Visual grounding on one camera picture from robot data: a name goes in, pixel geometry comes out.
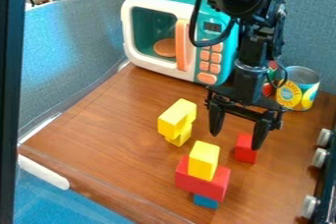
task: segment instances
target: gray panel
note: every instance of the gray panel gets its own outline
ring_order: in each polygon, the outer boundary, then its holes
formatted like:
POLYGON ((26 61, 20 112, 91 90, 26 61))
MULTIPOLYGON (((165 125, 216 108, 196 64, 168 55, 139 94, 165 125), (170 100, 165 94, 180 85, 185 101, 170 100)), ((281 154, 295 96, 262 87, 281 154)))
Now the gray panel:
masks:
POLYGON ((21 129, 115 72, 125 59, 124 1, 64 0, 27 12, 21 129))
POLYGON ((284 63, 315 70, 322 89, 336 93, 336 0, 286 1, 284 63))

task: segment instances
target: colorful tin can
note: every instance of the colorful tin can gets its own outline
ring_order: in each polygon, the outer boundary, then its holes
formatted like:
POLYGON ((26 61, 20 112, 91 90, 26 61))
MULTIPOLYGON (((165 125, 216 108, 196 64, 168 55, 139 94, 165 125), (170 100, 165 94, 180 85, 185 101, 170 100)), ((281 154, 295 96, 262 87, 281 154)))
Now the colorful tin can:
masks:
MULTIPOLYGON (((278 69, 278 65, 276 64, 276 62, 270 61, 268 64, 268 75, 272 82, 275 79, 275 73, 277 69, 278 69)), ((268 97, 272 95, 273 91, 274 91, 274 87, 272 86, 272 84, 269 83, 268 80, 266 80, 265 84, 263 85, 263 89, 262 89, 263 95, 268 97)))
POLYGON ((291 110, 309 110, 315 101, 319 88, 318 74, 301 66, 288 67, 286 70, 288 81, 284 86, 278 88, 277 102, 291 110))

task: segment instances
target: red block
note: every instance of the red block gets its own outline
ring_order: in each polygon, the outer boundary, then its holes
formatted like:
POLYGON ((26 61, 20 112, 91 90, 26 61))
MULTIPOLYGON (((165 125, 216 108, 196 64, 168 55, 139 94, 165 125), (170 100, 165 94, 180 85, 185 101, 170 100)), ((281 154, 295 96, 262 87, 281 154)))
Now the red block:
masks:
POLYGON ((188 163, 188 155, 183 156, 180 164, 176 168, 176 187, 193 194, 223 201, 228 188, 231 170, 223 166, 218 166, 213 180, 208 182, 188 175, 188 163))
POLYGON ((235 147, 235 159, 255 164, 257 151, 252 150, 252 136, 240 134, 235 147))

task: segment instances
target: wooden tabletop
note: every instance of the wooden tabletop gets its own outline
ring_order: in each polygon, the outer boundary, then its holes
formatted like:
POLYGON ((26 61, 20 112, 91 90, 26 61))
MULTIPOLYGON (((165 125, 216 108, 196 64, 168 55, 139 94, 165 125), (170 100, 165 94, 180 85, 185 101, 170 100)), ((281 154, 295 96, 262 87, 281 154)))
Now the wooden tabletop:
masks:
POLYGON ((253 123, 227 115, 214 138, 204 107, 206 90, 133 65, 28 140, 20 153, 68 177, 72 188, 141 223, 306 223, 300 212, 313 194, 318 171, 309 169, 321 128, 330 128, 336 97, 321 93, 308 112, 288 112, 254 165, 234 160, 239 133, 253 123), (193 136, 178 148, 156 132, 157 117, 179 98, 198 105, 193 136), (216 211, 193 204, 174 186, 175 169, 196 140, 221 147, 220 164, 232 169, 216 211))

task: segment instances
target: stacked blocks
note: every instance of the stacked blocks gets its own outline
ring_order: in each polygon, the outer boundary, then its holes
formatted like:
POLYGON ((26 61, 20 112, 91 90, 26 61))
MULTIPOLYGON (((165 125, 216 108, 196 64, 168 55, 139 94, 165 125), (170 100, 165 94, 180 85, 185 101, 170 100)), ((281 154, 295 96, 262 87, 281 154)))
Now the stacked blocks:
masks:
POLYGON ((240 134, 235 147, 235 159, 255 164, 257 151, 252 150, 252 136, 240 134))
POLYGON ((217 208, 224 200, 231 170, 218 166, 219 150, 216 145, 197 141, 190 156, 183 156, 176 169, 176 187, 195 194, 197 205, 217 208))
POLYGON ((181 147, 192 135, 197 106, 186 99, 179 99, 157 120, 157 131, 167 141, 181 147))

